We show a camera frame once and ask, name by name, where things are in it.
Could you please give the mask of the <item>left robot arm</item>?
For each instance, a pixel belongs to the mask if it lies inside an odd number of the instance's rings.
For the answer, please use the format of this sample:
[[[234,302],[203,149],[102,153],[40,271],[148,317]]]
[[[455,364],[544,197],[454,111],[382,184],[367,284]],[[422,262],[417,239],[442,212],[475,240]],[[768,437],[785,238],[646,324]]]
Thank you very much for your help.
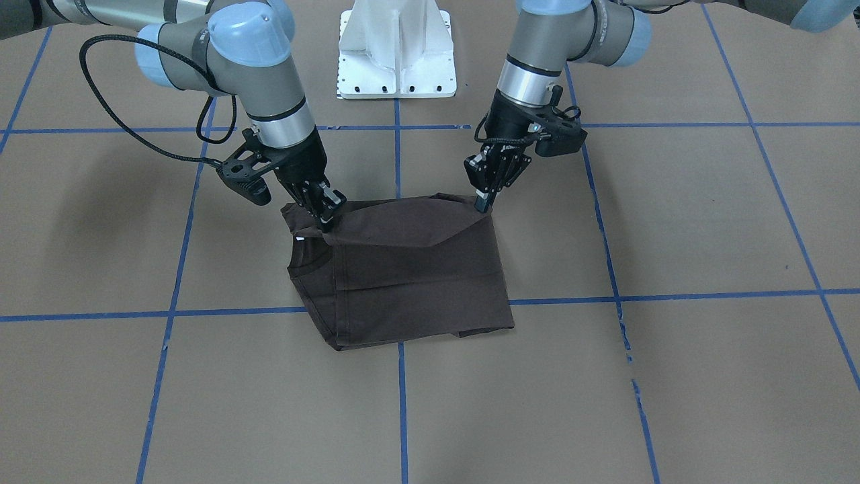
[[[627,67],[647,51],[650,18],[679,1],[519,1],[518,22],[488,113],[478,123],[476,155],[464,160],[488,212],[501,190],[540,157],[577,153],[587,133],[576,106],[561,110],[561,76],[569,62]]]

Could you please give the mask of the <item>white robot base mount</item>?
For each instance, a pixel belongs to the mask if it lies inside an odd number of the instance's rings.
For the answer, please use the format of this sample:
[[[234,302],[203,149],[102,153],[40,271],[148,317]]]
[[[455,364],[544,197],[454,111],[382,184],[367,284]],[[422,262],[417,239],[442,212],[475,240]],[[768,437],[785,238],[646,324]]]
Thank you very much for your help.
[[[458,89],[449,12],[435,1],[356,1],[340,15],[336,95],[448,98]]]

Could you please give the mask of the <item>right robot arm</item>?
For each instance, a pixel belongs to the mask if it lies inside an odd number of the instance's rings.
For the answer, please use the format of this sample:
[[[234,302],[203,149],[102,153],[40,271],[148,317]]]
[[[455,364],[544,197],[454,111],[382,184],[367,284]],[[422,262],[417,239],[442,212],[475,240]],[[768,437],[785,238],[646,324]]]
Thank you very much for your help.
[[[224,161],[200,157],[231,190],[256,205],[270,202],[273,172],[292,199],[329,232],[346,197],[325,175],[327,156],[292,58],[295,22],[283,1],[3,1],[2,38],[59,24],[119,26],[135,36],[86,40],[78,61],[102,41],[133,43],[141,73],[156,85],[230,96],[250,120],[245,141]]]

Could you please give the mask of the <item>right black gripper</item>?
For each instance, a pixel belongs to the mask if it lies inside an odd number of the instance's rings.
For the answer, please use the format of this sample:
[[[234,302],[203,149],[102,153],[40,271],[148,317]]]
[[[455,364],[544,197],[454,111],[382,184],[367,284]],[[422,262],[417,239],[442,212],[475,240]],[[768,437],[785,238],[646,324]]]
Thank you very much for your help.
[[[282,187],[309,212],[323,233],[331,232],[335,215],[347,199],[332,189],[325,177],[327,156],[319,132],[311,132],[292,147],[270,148],[268,159]]]

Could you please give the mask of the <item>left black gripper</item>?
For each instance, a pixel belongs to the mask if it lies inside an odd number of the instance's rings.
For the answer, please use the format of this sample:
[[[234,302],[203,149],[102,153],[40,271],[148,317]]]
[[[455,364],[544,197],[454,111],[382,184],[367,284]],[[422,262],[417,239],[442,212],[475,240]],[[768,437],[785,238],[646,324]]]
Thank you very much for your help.
[[[513,185],[531,163],[525,148],[535,141],[529,126],[535,108],[518,104],[501,91],[494,93],[491,107],[475,131],[481,150],[464,160],[470,183],[476,188],[476,211],[486,214],[498,193]]]

